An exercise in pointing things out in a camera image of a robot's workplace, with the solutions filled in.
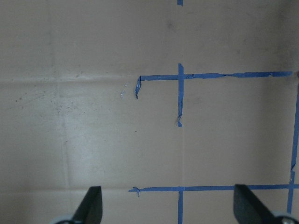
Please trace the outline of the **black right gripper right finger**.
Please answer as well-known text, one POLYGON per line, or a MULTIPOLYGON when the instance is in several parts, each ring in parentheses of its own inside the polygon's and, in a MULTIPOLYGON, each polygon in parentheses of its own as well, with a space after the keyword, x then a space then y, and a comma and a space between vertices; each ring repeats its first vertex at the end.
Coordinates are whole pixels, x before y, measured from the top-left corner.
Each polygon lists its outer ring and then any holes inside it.
POLYGON ((244 184, 234 189, 234 216, 239 224, 279 224, 275 217, 257 196, 244 184))

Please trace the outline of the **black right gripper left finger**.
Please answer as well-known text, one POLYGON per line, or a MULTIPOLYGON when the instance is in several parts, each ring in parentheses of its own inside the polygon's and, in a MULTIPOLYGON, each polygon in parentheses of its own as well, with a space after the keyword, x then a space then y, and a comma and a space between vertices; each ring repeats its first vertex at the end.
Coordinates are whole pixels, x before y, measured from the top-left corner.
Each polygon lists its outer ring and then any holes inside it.
POLYGON ((92 186, 72 216, 71 224, 100 224, 102 216, 101 186, 92 186))

